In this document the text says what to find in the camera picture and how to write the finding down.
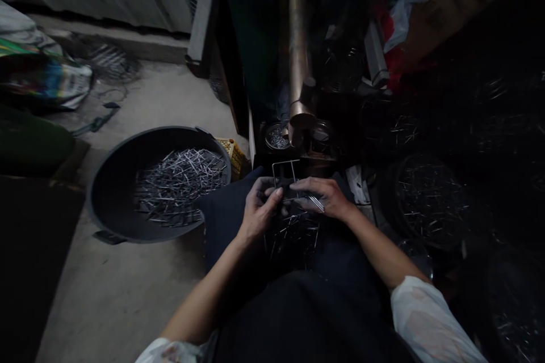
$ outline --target person's left hand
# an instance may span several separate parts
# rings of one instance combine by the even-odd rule
[[[244,219],[237,238],[249,244],[267,229],[274,209],[282,199],[282,187],[275,189],[274,178],[262,177],[255,181],[246,197]]]

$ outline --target dark cloth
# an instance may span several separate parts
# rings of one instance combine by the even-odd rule
[[[197,201],[206,223],[207,271],[238,233],[246,196],[261,172]],[[333,179],[353,202],[340,175]],[[344,224],[320,218],[312,271],[270,283],[263,241],[246,257],[219,306],[215,362],[413,361],[382,322],[376,273]]]
[[[256,179],[263,173],[259,167],[245,179],[197,200],[197,207],[204,214],[206,225],[206,269],[212,269],[227,245],[235,238],[244,217],[246,196]],[[332,177],[346,198],[354,202],[350,187],[339,173]],[[255,243],[246,254],[246,262],[226,291],[224,308],[236,309],[259,294],[269,283],[269,260],[262,240]],[[314,261],[308,266],[318,275],[337,285],[354,306],[361,305],[362,297],[372,309],[380,312],[376,292],[376,273],[363,253],[358,240],[343,223],[329,217],[320,217],[320,233]]]
[[[367,309],[357,313],[314,272],[290,273],[222,326],[213,361],[412,362],[393,330]]]

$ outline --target black container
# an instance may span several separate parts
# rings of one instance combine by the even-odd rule
[[[379,200],[383,213],[387,221],[397,229],[398,233],[402,237],[416,238],[426,244],[429,247],[435,248],[441,251],[453,251],[457,249],[464,238],[465,233],[469,230],[464,228],[458,229],[449,242],[435,242],[431,239],[424,238],[419,232],[413,230],[409,226],[407,216],[403,209],[404,193],[399,188],[399,182],[402,172],[405,170],[408,162],[413,159],[422,159],[435,166],[444,166],[444,164],[434,156],[426,154],[414,154],[407,156],[400,162],[394,163],[387,170],[381,172],[378,177],[379,183]],[[452,180],[455,180],[454,174],[446,168],[446,172],[450,175]]]
[[[465,329],[490,361],[545,361],[545,282],[524,252],[481,249],[464,261],[460,283]]]
[[[113,148],[93,176],[87,192],[91,219],[102,230],[94,234],[108,244],[154,243],[179,237],[203,223],[164,228],[142,218],[133,203],[136,172],[172,150],[207,149],[222,156],[225,184],[231,179],[228,153],[214,137],[200,128],[165,126],[139,133]]]

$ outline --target hand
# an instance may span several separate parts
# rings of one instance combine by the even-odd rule
[[[274,178],[257,179],[246,197],[244,219],[237,234],[245,244],[265,232],[274,209],[282,199],[282,187],[275,189],[273,183]]]
[[[324,206],[324,214],[343,221],[350,210],[355,207],[342,193],[337,182],[333,179],[319,179],[309,177],[290,185],[295,191],[314,193]],[[297,199],[296,202],[306,211],[321,213],[320,209],[309,199]]]

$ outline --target copper pipe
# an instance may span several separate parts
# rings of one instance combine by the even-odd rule
[[[316,121],[306,8],[307,0],[290,0],[290,125],[297,130],[310,129]]]

